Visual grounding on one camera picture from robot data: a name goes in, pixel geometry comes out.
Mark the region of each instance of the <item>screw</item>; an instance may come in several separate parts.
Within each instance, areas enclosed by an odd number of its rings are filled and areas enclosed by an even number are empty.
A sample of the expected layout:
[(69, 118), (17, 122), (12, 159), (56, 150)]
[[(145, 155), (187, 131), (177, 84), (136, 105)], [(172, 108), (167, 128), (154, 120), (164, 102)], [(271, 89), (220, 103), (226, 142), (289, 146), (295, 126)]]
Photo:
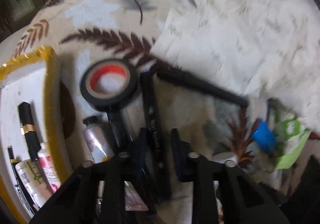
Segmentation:
[(195, 158), (199, 158), (200, 155), (197, 152), (190, 152), (190, 153), (188, 153), (188, 157), (195, 159)]
[(127, 154), (127, 152), (120, 152), (118, 156), (119, 156), (119, 158), (122, 158), (122, 159), (129, 157), (129, 155)]
[(235, 167), (236, 166), (236, 163), (232, 160), (228, 160), (225, 162), (225, 165), (228, 167), (228, 168), (232, 168), (232, 167)]
[(91, 167), (92, 165), (93, 165), (93, 162), (92, 162), (92, 161), (84, 161), (84, 162), (82, 163), (82, 166), (83, 166), (84, 168)]

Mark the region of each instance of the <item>white cloth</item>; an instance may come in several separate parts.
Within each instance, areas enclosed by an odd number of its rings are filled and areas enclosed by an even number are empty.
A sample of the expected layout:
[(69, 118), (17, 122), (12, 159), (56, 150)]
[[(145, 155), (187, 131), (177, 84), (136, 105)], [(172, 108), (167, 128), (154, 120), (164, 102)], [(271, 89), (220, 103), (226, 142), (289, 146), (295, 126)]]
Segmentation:
[(307, 0), (195, 0), (152, 52), (238, 94), (277, 98), (320, 133), (320, 13)]

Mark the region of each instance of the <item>pen cap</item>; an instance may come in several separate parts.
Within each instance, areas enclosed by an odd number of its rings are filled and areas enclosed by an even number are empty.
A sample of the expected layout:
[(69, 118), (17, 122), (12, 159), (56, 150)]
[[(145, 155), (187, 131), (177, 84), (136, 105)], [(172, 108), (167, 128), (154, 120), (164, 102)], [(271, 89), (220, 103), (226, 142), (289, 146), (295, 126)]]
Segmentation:
[(27, 124), (34, 125), (32, 113), (31, 113), (31, 106), (29, 103), (22, 102), (18, 106), (18, 111), (19, 111), (20, 122), (23, 126)]
[(14, 159), (12, 146), (7, 147), (10, 160)]

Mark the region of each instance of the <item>yellow border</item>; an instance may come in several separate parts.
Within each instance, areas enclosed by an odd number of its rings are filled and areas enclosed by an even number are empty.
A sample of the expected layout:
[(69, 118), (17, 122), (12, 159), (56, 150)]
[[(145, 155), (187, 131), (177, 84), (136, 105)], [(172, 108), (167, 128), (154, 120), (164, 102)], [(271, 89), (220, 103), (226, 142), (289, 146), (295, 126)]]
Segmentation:
[(12, 201), (4, 183), (3, 180), (0, 176), (0, 196), (2, 197), (5, 205), (8, 207), (9, 211), (12, 213), (12, 215), (15, 217), (15, 219), (20, 223), (20, 224), (27, 224), (27, 222), (24, 220), (16, 206), (14, 205), (14, 202)]
[[(7, 63), (0, 67), (0, 82), (4, 80), (11, 72), (42, 60), (46, 62), (46, 76), (44, 79), (43, 89), (44, 98), (42, 104), (44, 114), (44, 127), (46, 130), (48, 147), (52, 156), (52, 163), (56, 169), (60, 181), (63, 183), (68, 178), (69, 174), (60, 153), (54, 116), (53, 87), (55, 85), (54, 72), (56, 69), (56, 54), (54, 50), (50, 46), (42, 46), (33, 52), (9, 60)], [(4, 203), (10, 209), (14, 217), (20, 222), (20, 224), (26, 223), (15, 207), (12, 199), (10, 198), (1, 177), (0, 196), (3, 198)]]

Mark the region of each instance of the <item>black electrical tape roll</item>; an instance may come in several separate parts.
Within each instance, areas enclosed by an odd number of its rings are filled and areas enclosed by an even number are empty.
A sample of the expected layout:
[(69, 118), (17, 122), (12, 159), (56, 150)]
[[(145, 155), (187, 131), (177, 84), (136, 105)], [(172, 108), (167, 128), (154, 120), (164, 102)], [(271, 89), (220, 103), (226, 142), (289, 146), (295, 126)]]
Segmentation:
[[(125, 78), (123, 87), (114, 93), (99, 93), (93, 90), (97, 80), (108, 73), (116, 73)], [(96, 110), (117, 111), (126, 106), (138, 87), (136, 69), (127, 61), (119, 59), (102, 60), (92, 65), (83, 75), (80, 92), (84, 99)]]

